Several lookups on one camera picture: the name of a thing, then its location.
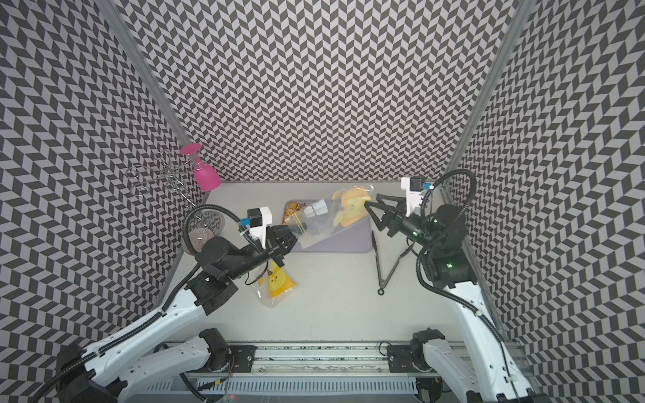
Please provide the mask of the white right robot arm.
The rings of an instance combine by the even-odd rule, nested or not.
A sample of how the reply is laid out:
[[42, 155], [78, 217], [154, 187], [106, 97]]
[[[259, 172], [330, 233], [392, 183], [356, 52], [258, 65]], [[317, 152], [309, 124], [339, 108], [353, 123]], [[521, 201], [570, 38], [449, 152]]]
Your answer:
[[[434, 213], [427, 212], [433, 192], [454, 176], [469, 181], [463, 204], [444, 204]], [[477, 192], [475, 174], [458, 169], [432, 183], [421, 176], [404, 177], [401, 187], [405, 197], [378, 194], [364, 208], [378, 230], [389, 237], [402, 234], [420, 246], [415, 261], [418, 282], [447, 300], [470, 356], [465, 364], [440, 331], [428, 329], [415, 333], [411, 340], [415, 365], [421, 371], [435, 371], [462, 402], [548, 402], [549, 396], [535, 391], [515, 363], [463, 250], [465, 213]]]

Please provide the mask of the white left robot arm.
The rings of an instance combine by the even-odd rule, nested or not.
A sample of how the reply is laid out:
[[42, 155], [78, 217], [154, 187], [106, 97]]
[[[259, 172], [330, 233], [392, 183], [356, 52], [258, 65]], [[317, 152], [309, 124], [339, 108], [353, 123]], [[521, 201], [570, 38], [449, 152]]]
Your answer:
[[[233, 220], [247, 242], [245, 247], [215, 236], [196, 250], [190, 240], [190, 223], [202, 211], [222, 213]], [[215, 328], [174, 348], [153, 349], [220, 309], [237, 292], [238, 278], [261, 265], [283, 266], [302, 233], [273, 224], [269, 208], [250, 209], [246, 218], [239, 218], [213, 204], [193, 208], [181, 232], [196, 265], [163, 304], [105, 339], [84, 348], [78, 344], [64, 347], [57, 356], [54, 377], [40, 386], [31, 401], [55, 391], [61, 402], [123, 402], [166, 377], [226, 364], [228, 344]]]

